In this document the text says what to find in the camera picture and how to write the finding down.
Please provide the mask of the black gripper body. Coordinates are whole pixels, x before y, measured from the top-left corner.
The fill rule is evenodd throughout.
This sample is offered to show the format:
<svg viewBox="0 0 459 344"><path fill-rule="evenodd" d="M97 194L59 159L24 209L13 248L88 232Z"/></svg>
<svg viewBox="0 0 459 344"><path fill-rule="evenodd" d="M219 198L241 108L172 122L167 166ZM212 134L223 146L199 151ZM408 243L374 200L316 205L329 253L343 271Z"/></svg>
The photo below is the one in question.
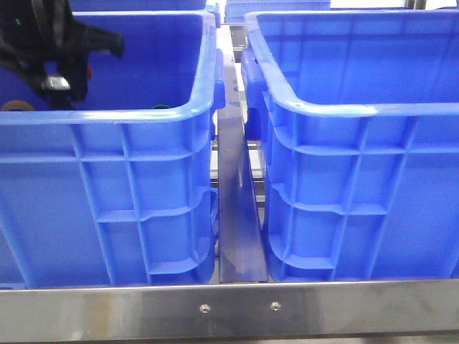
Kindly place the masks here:
<svg viewBox="0 0 459 344"><path fill-rule="evenodd" d="M1 67L52 108L70 108L87 96L91 52L121 58L122 34L75 19L68 1L2 1Z"/></svg>

